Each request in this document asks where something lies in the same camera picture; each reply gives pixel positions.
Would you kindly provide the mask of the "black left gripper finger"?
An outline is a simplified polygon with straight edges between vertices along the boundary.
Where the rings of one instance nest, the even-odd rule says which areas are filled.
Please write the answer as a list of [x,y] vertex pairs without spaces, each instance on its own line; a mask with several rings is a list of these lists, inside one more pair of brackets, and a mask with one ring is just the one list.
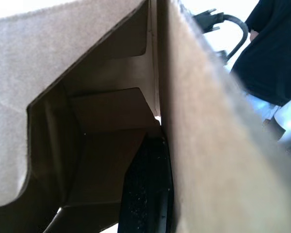
[[174,186],[168,142],[160,126],[129,132],[118,150],[126,162],[119,212],[120,233],[171,231]]

